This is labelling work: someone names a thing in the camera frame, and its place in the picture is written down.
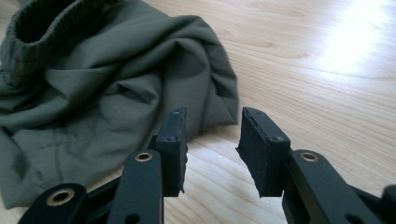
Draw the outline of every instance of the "gathered fabric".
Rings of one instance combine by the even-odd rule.
[[[199,17],[140,0],[30,0],[0,48],[0,190],[28,206],[120,167],[186,106],[187,136],[237,122],[236,77]]]

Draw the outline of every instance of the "wooden floor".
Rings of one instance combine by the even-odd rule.
[[[204,18],[238,75],[240,105],[267,113],[293,149],[324,155],[374,195],[396,184],[393,1],[146,2]],[[0,40],[17,8],[17,0],[0,1]],[[239,132],[216,128],[189,143],[186,193],[165,200],[166,223],[286,223],[280,199],[259,199],[234,150]],[[0,223],[16,223],[23,211],[0,208]]]

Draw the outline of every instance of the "clamp jaw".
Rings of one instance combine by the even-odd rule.
[[[396,223],[396,186],[379,199],[350,187],[310,150],[291,150],[289,138],[263,112],[244,108],[236,149],[260,197],[281,197],[288,223]]]

